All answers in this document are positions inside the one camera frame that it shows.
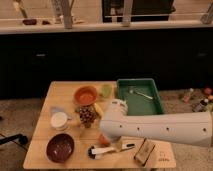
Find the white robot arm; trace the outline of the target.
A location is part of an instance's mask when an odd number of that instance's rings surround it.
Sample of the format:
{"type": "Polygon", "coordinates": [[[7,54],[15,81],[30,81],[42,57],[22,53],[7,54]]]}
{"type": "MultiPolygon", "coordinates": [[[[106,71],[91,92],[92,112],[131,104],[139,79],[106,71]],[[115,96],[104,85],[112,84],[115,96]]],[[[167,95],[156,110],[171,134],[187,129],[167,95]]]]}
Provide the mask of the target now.
{"type": "Polygon", "coordinates": [[[200,147],[213,147],[211,112],[128,116],[127,103],[111,100],[99,128],[110,142],[121,137],[139,137],[200,147]]]}

